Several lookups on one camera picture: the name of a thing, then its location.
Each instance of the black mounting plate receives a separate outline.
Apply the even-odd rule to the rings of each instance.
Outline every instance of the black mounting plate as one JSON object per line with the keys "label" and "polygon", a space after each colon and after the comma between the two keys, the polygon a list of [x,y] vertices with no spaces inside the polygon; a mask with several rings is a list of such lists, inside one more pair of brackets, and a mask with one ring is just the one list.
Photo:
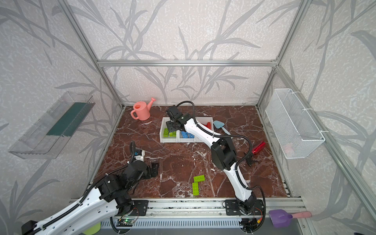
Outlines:
{"label": "black mounting plate", "polygon": [[137,214],[137,210],[134,209],[129,216],[145,216],[147,211],[147,205],[149,204],[148,200],[133,200],[135,203],[135,207],[137,208],[139,214]]}
{"label": "black mounting plate", "polygon": [[[224,201],[225,207],[226,207],[226,215],[244,215],[240,209],[239,204],[236,200],[225,200]],[[258,208],[262,211],[263,209],[263,203],[262,200],[257,199],[255,204],[253,205],[254,208]],[[249,215],[260,215],[261,211],[254,209],[253,212],[251,212]]]}

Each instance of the green toy brick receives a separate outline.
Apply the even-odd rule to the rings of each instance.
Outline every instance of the green toy brick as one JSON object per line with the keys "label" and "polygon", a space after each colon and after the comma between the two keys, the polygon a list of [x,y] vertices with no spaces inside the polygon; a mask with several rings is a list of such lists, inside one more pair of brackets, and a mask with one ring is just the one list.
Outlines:
{"label": "green toy brick", "polygon": [[165,128],[163,131],[163,137],[167,138],[168,137],[168,129]]}
{"label": "green toy brick", "polygon": [[174,132],[170,132],[169,135],[170,135],[171,137],[175,137],[175,138],[176,138],[176,131],[174,131]]}
{"label": "green toy brick", "polygon": [[194,180],[195,182],[205,181],[205,176],[204,176],[204,175],[194,176],[194,177],[193,177],[193,180]]}
{"label": "green toy brick", "polygon": [[192,183],[193,188],[193,196],[197,196],[199,194],[199,184],[197,182]]}

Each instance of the robotic arm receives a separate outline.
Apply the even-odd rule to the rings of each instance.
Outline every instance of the robotic arm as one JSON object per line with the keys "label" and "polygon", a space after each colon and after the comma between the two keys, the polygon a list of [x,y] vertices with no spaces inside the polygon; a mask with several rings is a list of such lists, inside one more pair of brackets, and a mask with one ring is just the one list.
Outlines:
{"label": "robotic arm", "polygon": [[[247,183],[238,165],[240,161],[250,157],[252,152],[250,151],[244,158],[237,161],[237,153],[231,137],[242,137],[250,143],[249,139],[240,135],[220,135],[213,132],[196,121],[194,104],[187,102],[193,105],[193,117],[190,114],[182,114],[178,110],[177,106],[181,103],[167,109],[166,113],[170,117],[170,121],[166,122],[169,132],[187,131],[200,138],[211,149],[212,162],[229,178],[241,212],[245,215],[250,214],[253,211],[256,196],[252,189],[246,186]],[[26,222],[21,227],[22,235],[76,235],[108,217],[130,214],[135,204],[128,191],[139,180],[155,177],[158,171],[158,166],[152,164],[152,167],[149,167],[143,162],[145,151],[135,149],[134,141],[131,142],[130,148],[132,158],[128,165],[110,172],[93,183],[80,199],[58,213],[39,222]]]}

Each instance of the leaf pattern wallpaper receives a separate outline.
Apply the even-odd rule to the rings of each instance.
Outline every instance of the leaf pattern wallpaper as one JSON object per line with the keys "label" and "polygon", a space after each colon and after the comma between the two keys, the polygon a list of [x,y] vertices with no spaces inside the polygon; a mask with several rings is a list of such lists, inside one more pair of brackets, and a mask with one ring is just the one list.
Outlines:
{"label": "leaf pattern wallpaper", "polygon": [[[282,67],[376,192],[376,1],[312,1]],[[302,196],[318,234],[376,234],[376,225],[324,146],[286,160],[261,105],[290,187]]]}
{"label": "leaf pattern wallpaper", "polygon": [[[121,112],[57,2],[0,3],[0,234],[21,234],[82,195]],[[95,105],[56,159],[8,152],[64,92]]]}
{"label": "leaf pattern wallpaper", "polygon": [[[102,60],[275,59],[300,0],[74,1]],[[256,104],[268,67],[106,68],[124,104]]]}

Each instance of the pink watering can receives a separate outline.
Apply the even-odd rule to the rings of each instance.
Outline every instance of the pink watering can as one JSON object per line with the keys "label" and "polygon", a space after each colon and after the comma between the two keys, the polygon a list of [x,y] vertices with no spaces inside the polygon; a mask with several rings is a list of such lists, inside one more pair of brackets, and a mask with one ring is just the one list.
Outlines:
{"label": "pink watering can", "polygon": [[140,119],[141,121],[148,119],[150,117],[149,111],[154,101],[156,101],[156,99],[152,97],[152,100],[148,104],[143,101],[135,103],[135,105],[133,105],[133,110],[130,112],[132,118],[135,120]]}

